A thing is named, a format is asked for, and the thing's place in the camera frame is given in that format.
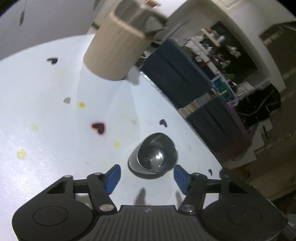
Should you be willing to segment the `dark blue sofa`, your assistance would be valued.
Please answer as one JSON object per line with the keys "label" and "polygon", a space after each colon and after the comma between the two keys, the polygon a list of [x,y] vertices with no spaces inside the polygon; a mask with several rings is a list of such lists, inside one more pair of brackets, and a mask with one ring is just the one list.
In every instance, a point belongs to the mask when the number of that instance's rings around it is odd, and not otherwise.
{"label": "dark blue sofa", "polygon": [[[178,109],[184,109],[212,88],[209,77],[174,40],[166,40],[145,61],[141,71]],[[239,155],[252,141],[223,97],[215,95],[186,116],[186,121],[213,152]]]}

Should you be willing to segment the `heart-shaped steel bowl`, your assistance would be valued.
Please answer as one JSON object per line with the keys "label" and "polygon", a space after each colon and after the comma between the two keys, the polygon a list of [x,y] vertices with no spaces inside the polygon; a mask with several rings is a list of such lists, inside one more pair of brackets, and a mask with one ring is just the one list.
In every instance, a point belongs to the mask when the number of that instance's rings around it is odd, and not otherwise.
{"label": "heart-shaped steel bowl", "polygon": [[172,139],[164,133],[153,133],[130,154],[129,167],[142,175],[160,175],[173,169],[178,151]]}

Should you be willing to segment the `beige cylindrical container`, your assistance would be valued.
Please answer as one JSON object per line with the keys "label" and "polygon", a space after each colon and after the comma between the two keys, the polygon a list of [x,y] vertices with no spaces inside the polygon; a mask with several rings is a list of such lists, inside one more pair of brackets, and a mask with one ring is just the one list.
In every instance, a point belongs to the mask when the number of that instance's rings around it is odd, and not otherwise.
{"label": "beige cylindrical container", "polygon": [[167,18],[157,1],[121,1],[102,22],[83,62],[95,75],[122,80],[155,35],[166,28]]}

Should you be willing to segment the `cluttered shelf unit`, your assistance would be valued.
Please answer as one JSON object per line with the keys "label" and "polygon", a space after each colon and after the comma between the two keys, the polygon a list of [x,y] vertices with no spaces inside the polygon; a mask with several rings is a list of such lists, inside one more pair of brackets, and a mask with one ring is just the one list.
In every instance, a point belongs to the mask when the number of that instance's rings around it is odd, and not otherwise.
{"label": "cluttered shelf unit", "polygon": [[210,80],[210,89],[201,96],[221,96],[234,106],[243,123],[265,120],[281,107],[278,90],[222,22],[202,28],[181,49]]}

